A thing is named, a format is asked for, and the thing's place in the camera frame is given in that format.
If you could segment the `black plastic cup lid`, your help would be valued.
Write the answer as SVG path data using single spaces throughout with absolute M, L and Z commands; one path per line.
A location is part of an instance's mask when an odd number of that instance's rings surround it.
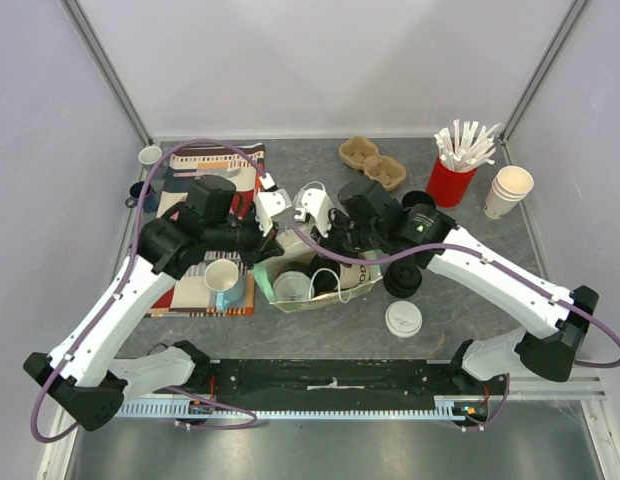
M 316 255 L 310 262 L 310 272 L 314 276 L 313 288 L 316 295 L 333 292 L 340 276 L 338 262 Z

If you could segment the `white plastic cup lid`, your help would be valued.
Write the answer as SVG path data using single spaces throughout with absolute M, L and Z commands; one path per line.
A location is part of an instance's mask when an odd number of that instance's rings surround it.
M 273 283 L 273 293 L 277 302 L 303 302 L 314 295 L 310 277 L 301 271 L 287 271 Z

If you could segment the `green patterned paper bag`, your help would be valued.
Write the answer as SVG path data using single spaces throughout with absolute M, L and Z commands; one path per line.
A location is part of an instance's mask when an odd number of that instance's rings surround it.
M 330 232 L 328 213 L 334 206 L 325 186 L 310 182 L 293 201 L 300 231 L 315 242 Z M 257 263 L 254 278 L 268 302 L 285 313 L 347 303 L 369 292 L 382 279 L 378 265 L 345 265 L 324 258 L 292 229 L 275 237 L 283 254 Z

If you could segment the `brown pulp carrier stack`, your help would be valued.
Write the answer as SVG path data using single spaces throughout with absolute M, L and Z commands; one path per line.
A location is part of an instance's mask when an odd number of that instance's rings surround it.
M 346 165 L 378 181 L 386 191 L 395 190 L 407 178 L 406 168 L 393 157 L 382 155 L 367 137 L 349 138 L 339 146 L 338 154 Z

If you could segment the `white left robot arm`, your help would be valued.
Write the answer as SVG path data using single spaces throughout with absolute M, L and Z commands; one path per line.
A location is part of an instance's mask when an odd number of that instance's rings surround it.
M 23 368 L 77 423 L 94 431 L 121 406 L 157 390 L 198 393 L 209 382 L 209 357 L 188 341 L 132 361 L 115 356 L 150 307 L 207 252 L 236 252 L 253 264 L 277 252 L 276 219 L 291 204 L 270 176 L 236 219 L 236 186 L 206 175 L 186 198 L 145 224 L 120 272 L 75 330 L 50 353 L 34 352 Z

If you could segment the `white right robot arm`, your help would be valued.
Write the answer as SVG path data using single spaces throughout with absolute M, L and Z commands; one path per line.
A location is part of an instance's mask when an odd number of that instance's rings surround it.
M 448 368 L 457 392 L 473 392 L 483 381 L 524 369 L 554 382 L 569 379 L 587 334 L 586 315 L 597 293 L 551 285 L 482 245 L 440 211 L 423 191 L 401 200 L 367 177 L 347 183 L 338 193 L 339 208 L 322 200 L 313 217 L 321 247 L 349 258 L 380 250 L 395 256 L 410 248 L 434 245 L 390 263 L 383 275 L 386 291 L 408 298 L 420 287 L 423 271 L 469 288 L 505 311 L 519 328 L 488 340 L 462 343 Z

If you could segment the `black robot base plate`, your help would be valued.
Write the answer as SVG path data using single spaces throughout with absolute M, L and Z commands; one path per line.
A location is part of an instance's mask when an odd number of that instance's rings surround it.
M 438 396 L 500 396 L 505 376 L 481 382 L 426 360 L 222 359 L 181 388 L 252 411 L 431 410 Z

